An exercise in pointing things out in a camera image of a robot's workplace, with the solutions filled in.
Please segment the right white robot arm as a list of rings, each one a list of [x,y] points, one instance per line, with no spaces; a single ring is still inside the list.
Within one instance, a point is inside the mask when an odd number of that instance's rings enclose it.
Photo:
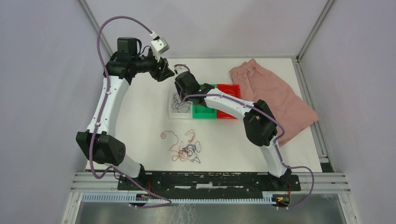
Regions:
[[[281,125],[265,101],[245,101],[211,84],[199,84],[189,71],[177,73],[175,87],[182,101],[222,111],[241,120],[247,139],[258,146],[264,156],[271,187],[282,190],[288,185],[292,171],[284,164],[279,150],[277,128]]]

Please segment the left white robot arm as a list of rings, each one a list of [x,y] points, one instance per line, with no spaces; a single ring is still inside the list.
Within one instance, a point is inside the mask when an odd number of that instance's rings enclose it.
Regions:
[[[104,69],[104,80],[99,102],[86,131],[78,132],[76,142],[92,167],[94,163],[111,166],[129,176],[129,184],[137,190],[147,184],[141,174],[144,167],[126,155],[126,146],[116,139],[115,129],[122,105],[133,78],[149,73],[158,81],[174,76],[162,53],[169,49],[162,37],[150,43],[147,55],[143,55],[141,41],[132,37],[120,37],[118,50],[111,56]]]

